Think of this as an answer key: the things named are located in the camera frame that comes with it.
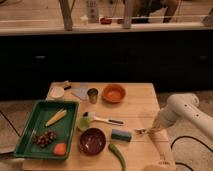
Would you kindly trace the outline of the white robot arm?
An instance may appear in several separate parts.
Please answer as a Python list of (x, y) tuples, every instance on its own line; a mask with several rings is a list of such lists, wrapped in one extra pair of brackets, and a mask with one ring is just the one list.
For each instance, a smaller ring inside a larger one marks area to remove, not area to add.
[(198, 106), (199, 98), (193, 93), (173, 94), (168, 97), (166, 106), (157, 113), (151, 129), (158, 132), (173, 126), (183, 117), (213, 141), (213, 117), (202, 112)]

